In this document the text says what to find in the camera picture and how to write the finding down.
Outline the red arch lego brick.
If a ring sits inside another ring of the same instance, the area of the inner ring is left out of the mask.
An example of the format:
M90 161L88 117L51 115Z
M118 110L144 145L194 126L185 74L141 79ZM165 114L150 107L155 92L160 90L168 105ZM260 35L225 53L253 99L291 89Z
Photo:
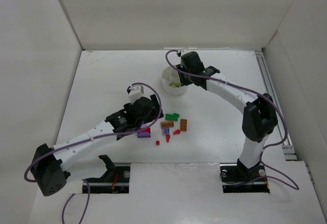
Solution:
M143 133L151 133L151 129L150 128L147 128L147 129L144 129L142 130Z

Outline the purple lego plate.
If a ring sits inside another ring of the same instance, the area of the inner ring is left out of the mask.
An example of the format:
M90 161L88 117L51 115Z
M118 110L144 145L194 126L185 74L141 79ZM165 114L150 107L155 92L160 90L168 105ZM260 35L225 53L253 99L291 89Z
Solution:
M138 132L138 133L137 133L137 137L138 137L139 139L150 138L150 137L151 137L151 133L150 133L150 132L147 132L147 131Z

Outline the lime lego brick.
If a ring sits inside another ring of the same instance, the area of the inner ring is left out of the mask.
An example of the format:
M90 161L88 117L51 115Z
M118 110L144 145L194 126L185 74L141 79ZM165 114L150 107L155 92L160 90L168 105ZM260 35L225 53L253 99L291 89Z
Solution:
M181 87L181 84L171 84L170 87L179 88Z

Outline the purple small square lego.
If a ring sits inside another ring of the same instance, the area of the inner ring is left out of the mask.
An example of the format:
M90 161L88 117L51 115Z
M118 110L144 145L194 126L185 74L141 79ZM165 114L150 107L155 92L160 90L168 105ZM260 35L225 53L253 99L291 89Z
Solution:
M170 129L169 128L163 128L162 129L162 134L165 135L165 136L169 135L170 134Z

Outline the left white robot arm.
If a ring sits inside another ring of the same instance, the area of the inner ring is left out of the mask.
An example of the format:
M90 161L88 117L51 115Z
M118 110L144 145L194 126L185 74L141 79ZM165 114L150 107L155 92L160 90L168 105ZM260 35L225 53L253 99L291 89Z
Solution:
M75 139L53 147L40 145L35 151L30 172L43 196L51 196L73 181L109 181L114 175L115 164L108 155L100 154L93 161L84 161L83 157L104 145L138 133L144 124L162 118L160 104L157 95L140 97Z

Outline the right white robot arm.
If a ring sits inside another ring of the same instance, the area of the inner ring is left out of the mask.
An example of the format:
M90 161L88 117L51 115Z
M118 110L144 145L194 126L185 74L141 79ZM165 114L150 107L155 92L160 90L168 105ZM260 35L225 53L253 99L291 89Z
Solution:
M267 138L278 124L271 96L236 88L217 68L205 68L195 51L182 50L177 55L180 64L176 68L182 85L194 84L216 94L243 115L245 143L237 164L242 171L253 171L260 163L260 154Z

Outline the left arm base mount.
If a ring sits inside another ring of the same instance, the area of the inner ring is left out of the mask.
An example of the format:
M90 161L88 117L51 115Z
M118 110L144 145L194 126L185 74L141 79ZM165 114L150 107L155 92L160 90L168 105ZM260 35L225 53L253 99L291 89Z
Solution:
M107 155L99 156L106 171L99 177L87 178L91 194L128 194L130 163L114 163Z

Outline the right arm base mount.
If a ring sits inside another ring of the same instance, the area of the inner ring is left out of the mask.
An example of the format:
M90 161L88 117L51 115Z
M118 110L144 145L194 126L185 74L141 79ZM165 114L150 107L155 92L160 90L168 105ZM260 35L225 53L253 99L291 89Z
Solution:
M220 164L223 193L270 193L265 167L258 163L247 169L239 161Z

